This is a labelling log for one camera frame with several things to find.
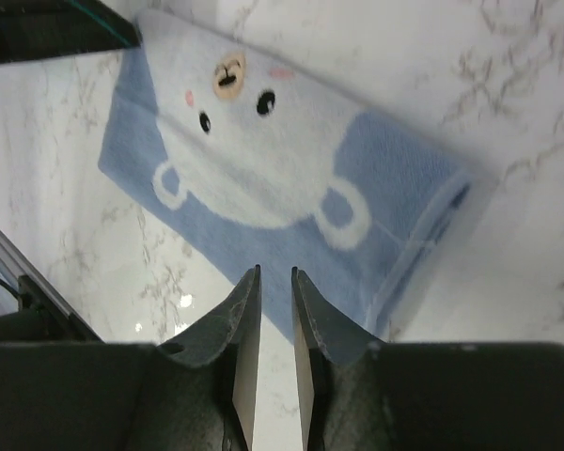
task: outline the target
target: wire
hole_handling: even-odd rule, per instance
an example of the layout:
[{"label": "wire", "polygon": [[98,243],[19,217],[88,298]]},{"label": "wire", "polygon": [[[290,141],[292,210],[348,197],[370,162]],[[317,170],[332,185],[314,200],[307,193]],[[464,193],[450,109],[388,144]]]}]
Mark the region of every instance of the wire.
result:
[{"label": "wire", "polygon": [[15,288],[11,287],[9,284],[7,284],[4,280],[2,280],[0,278],[0,287],[4,288],[6,291],[8,291],[15,299],[19,300],[19,291],[17,291]]}]

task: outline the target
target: bear eye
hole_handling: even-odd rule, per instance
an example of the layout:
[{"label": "bear eye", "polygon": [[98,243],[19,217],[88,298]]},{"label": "bear eye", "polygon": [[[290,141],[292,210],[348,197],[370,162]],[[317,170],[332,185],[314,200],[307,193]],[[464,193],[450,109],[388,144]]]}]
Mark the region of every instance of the bear eye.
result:
[{"label": "bear eye", "polygon": [[271,89],[263,91],[257,100],[257,113],[265,117],[274,110],[275,94]]},{"label": "bear eye", "polygon": [[207,113],[201,111],[200,115],[198,115],[198,120],[200,121],[200,128],[203,129],[203,132],[209,134],[211,131],[211,121],[209,120]]}]

